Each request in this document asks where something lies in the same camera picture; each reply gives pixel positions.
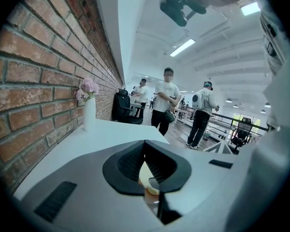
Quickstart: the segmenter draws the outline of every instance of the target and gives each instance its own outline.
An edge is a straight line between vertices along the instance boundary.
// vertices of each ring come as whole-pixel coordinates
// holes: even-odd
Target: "dark jeans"
[[[145,106],[146,106],[146,102],[142,102],[141,105],[142,105],[142,108],[143,108],[143,109],[141,109],[140,107],[137,107],[137,108],[136,108],[136,113],[135,113],[135,116],[137,117],[137,114],[139,113],[139,110],[141,110],[141,111],[140,111],[139,118],[143,118],[143,115],[144,115],[144,109],[145,109]]]
[[[192,147],[197,146],[199,141],[201,140],[204,131],[206,129],[209,117],[210,117],[209,114],[207,114],[206,112],[203,111],[195,112],[192,129],[187,141],[188,144],[192,143],[191,144]]]
[[[160,124],[159,131],[164,136],[168,131],[169,123],[164,119],[164,112],[153,110],[153,115],[151,117],[151,125],[157,128],[159,124]]]

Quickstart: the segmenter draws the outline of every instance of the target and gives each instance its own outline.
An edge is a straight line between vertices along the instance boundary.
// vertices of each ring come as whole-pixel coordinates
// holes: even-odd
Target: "ceiling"
[[[171,67],[180,89],[199,90],[211,79],[220,104],[230,106],[225,100],[231,98],[237,104],[264,105],[262,92],[271,82],[271,74],[265,64],[259,17],[259,12],[244,16],[239,4],[208,8],[205,15],[195,14],[183,28],[159,9],[159,0],[146,0],[126,84],[145,75],[155,84],[163,79],[164,68]],[[191,38],[194,45],[170,56]]]

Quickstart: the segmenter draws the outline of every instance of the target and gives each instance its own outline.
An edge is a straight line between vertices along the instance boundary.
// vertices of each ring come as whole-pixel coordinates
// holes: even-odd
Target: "shoe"
[[[200,148],[199,146],[191,146],[190,145],[190,149],[198,149],[198,148]]]

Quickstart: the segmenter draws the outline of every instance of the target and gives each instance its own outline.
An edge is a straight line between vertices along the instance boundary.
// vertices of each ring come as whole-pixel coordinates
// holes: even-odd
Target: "office chair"
[[[119,89],[118,93],[114,96],[114,103],[112,109],[112,118],[121,123],[139,125],[143,122],[142,118],[130,116],[130,97],[128,92],[123,89]]]
[[[238,122],[238,128],[235,136],[231,139],[231,143],[235,145],[235,149],[247,144],[247,137],[252,129],[251,119],[242,118],[242,122]]]

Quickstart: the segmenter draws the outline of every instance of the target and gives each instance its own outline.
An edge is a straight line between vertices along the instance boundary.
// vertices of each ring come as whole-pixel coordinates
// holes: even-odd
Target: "fluorescent light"
[[[242,10],[244,15],[250,15],[252,13],[256,13],[256,12],[260,11],[260,8],[258,6],[258,3],[254,2],[254,3],[251,3],[249,5],[241,7],[241,10]]]
[[[184,51],[186,48],[188,48],[189,46],[191,46],[192,44],[195,43],[195,40],[190,39],[188,40],[186,43],[184,43],[183,45],[181,45],[179,48],[177,48],[175,51],[173,51],[170,56],[171,57],[175,57],[178,53]]]

